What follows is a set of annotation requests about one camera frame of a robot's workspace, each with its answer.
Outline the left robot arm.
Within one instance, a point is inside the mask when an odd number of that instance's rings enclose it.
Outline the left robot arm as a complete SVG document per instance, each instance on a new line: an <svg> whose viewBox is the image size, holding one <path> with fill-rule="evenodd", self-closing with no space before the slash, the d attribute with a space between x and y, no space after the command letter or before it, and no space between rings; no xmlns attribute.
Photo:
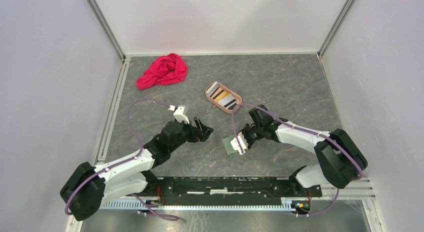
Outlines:
<svg viewBox="0 0 424 232"><path fill-rule="evenodd" d="M137 193L153 195L157 182L151 169L169 160L172 152L184 143L205 142L213 131L197 117L194 124L173 120L129 155L96 166L87 161L81 163L59 192L65 202L65 214L83 221L101 205L120 197Z"/></svg>

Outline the green card holder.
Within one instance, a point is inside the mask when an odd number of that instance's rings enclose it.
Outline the green card holder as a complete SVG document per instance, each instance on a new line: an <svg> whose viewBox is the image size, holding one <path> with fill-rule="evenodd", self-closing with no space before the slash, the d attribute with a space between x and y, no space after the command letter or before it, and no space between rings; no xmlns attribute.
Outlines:
<svg viewBox="0 0 424 232"><path fill-rule="evenodd" d="M228 137L225 137L222 139L222 144L224 147L224 150L226 152L227 155L233 155L233 154L237 154L238 151L235 150L231 144L231 141L234 139L234 135L230 135Z"/></svg>

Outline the pink oval tray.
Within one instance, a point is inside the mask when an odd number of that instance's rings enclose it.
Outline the pink oval tray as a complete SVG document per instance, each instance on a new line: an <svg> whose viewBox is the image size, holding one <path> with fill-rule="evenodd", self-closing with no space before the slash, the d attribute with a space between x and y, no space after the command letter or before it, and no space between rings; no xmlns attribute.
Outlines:
<svg viewBox="0 0 424 232"><path fill-rule="evenodd" d="M211 83L204 93L208 101L227 114L235 113L236 106L243 102L240 95L217 81Z"/></svg>

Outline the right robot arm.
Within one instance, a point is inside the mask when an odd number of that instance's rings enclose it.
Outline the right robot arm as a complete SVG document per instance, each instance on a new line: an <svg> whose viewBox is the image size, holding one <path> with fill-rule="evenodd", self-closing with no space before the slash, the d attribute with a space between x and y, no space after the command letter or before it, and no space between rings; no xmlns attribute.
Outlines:
<svg viewBox="0 0 424 232"><path fill-rule="evenodd" d="M306 128L271 114L262 104L254 105L249 115L253 123L235 132L230 141L233 150L240 155L251 149L256 141L267 139L301 148L316 156L316 165L303 166L291 175L288 188L293 195L302 196L312 186L321 184L344 189L351 181L364 176L368 161L343 129Z"/></svg>

